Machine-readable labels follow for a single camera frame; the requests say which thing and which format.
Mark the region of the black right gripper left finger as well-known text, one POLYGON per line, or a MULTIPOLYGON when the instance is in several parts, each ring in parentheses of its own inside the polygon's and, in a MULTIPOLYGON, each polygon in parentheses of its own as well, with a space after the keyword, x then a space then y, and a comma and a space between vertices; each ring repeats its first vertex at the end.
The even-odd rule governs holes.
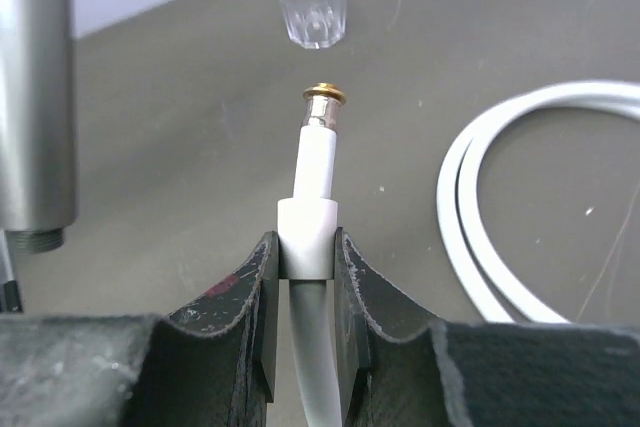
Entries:
POLYGON ((1 318, 5 426, 262 426, 274 397, 279 244, 167 316, 1 318))

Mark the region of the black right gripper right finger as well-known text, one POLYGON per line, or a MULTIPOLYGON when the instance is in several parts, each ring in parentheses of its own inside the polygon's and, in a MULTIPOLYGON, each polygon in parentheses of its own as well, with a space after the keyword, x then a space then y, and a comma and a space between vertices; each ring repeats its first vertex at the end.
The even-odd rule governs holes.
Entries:
POLYGON ((347 426, 635 426, 639 334, 626 327, 445 321, 335 237, 347 426))

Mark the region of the grey shower head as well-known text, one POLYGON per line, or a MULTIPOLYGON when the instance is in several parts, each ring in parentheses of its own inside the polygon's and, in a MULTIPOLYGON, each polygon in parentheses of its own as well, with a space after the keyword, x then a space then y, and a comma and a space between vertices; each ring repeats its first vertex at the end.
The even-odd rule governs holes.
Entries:
POLYGON ((61 247, 77 217, 72 0, 1 0, 1 228, 61 247))

